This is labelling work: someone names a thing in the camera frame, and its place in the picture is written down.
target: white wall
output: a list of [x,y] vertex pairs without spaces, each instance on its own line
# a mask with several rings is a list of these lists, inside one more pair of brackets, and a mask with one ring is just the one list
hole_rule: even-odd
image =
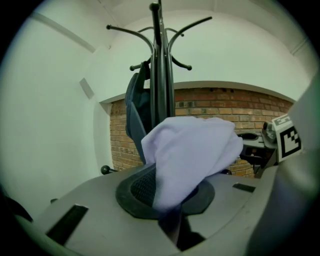
[[[211,11],[172,11],[163,14],[165,26],[176,30],[213,16],[213,19],[185,32],[172,48],[174,57],[192,65],[187,71],[173,65],[175,83],[194,81],[237,82],[255,91],[274,92],[297,100],[310,83],[299,61],[274,36],[247,22]],[[139,30],[152,24],[151,17],[126,28]],[[153,40],[152,30],[143,32]],[[126,92],[133,72],[129,66],[150,57],[148,46],[139,38],[119,33],[111,45],[109,61],[101,72],[99,100],[109,102]]]
[[[55,0],[45,15],[55,22],[65,18],[67,29],[90,41],[104,22],[77,31],[76,25],[84,25],[79,17],[95,8],[87,3]],[[90,44],[99,47],[105,38],[95,37]],[[66,34],[29,18],[2,63],[0,181],[34,219],[51,199],[100,175],[101,165],[112,166],[110,106],[95,96],[89,99],[79,84],[91,58]]]

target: white towel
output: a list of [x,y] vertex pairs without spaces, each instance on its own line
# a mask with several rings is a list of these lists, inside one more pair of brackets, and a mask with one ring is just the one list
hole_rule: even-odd
[[147,164],[156,165],[153,208],[167,212],[207,176],[227,168],[243,149],[232,122],[169,117],[141,141]]

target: white ceiling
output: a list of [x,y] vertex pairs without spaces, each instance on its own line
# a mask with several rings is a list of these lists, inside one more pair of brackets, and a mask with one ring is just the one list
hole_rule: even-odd
[[[124,27],[149,17],[149,5],[157,0],[98,0],[103,8]],[[290,16],[273,0],[162,0],[163,12],[206,10],[247,20],[283,42],[294,54],[307,38]]]

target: red brick wall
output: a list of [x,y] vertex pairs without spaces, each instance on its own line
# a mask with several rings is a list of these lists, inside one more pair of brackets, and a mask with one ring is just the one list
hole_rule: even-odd
[[[175,91],[176,116],[199,118],[217,117],[235,124],[235,132],[260,130],[265,121],[271,121],[288,112],[292,103],[239,89],[195,88]],[[126,106],[124,100],[112,103],[110,115],[111,152],[116,170],[142,165],[134,142],[126,134]],[[253,177],[252,166],[237,159],[228,169],[233,175]]]

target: white cloth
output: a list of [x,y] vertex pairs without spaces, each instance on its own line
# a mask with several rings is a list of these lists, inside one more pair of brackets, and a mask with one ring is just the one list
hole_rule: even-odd
[[147,164],[156,166],[153,208],[167,212],[207,176],[227,168],[243,149],[232,122],[220,118],[169,117],[141,143]]

